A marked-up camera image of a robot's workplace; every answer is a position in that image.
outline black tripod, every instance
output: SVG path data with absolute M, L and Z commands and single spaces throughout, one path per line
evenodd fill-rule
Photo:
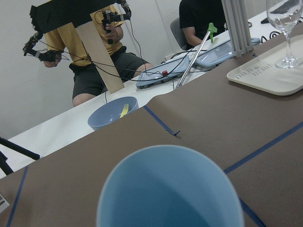
M 33 160 L 40 159 L 40 155 L 35 154 L 35 153 L 33 153 L 33 152 L 29 151 L 29 150 L 26 150 L 25 148 L 20 147 L 19 145 L 14 144 L 14 143 L 12 143 L 12 142 L 4 139 L 4 138 L 1 138 L 1 137 L 0 137 L 0 144 L 2 144 L 3 146 L 5 146 L 7 148 L 15 150 L 15 151 L 19 152 L 20 154 L 26 155 L 26 156 L 32 158 Z M 8 158 L 5 157 L 5 155 L 0 151 L 0 168 L 2 169 L 2 171 L 6 175 L 9 175 L 9 174 L 13 173 L 14 171 L 6 163 L 7 159 Z

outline black shorts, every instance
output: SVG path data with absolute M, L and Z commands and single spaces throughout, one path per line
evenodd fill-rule
M 111 59 L 118 71 L 122 81 L 128 81 L 134 77 L 136 70 L 147 61 L 135 56 L 132 53 L 126 53 L 126 47 L 121 47 L 119 51 L 111 55 Z M 101 79 L 95 65 L 76 66 L 70 64 L 70 69 L 74 72 L 74 90 L 72 98 L 79 94 L 100 95 L 106 90 L 105 84 Z

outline wine glass stem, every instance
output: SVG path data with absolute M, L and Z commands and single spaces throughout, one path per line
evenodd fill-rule
M 291 60 L 293 58 L 292 49 L 290 46 L 290 32 L 284 31 L 283 32 L 286 38 L 286 59 Z

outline yellow shirt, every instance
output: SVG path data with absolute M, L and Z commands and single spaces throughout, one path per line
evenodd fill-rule
M 110 10 L 112 12 L 117 11 L 113 5 L 105 7 L 92 14 L 92 21 L 94 22 L 96 29 L 101 36 L 108 54 L 112 55 L 122 47 L 122 43 L 118 41 L 114 42 L 113 44 L 108 44 L 107 39 L 105 38 L 106 31 L 103 30 L 101 22 L 103 20 L 103 14 L 100 11 L 104 10 Z M 119 26 L 121 24 L 123 24 L 123 22 L 115 22 L 115 26 Z M 66 47 L 70 53 L 71 59 L 73 60 L 73 64 L 78 66 L 91 64 L 90 61 L 82 60 L 88 59 L 88 57 L 83 47 L 82 41 L 72 23 L 63 25 L 62 27 L 46 33 L 45 40 L 48 44 L 48 50 L 63 51 Z

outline blue bowl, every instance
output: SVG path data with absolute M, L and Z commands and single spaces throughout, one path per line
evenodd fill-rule
M 88 119 L 87 123 L 93 130 L 98 130 L 120 118 L 124 105 L 128 104 L 128 113 L 138 109 L 138 100 L 135 97 L 122 97 L 115 99 L 97 109 Z
M 123 159 L 107 178 L 97 227 L 244 227 L 237 193 L 212 160 L 159 145 Z

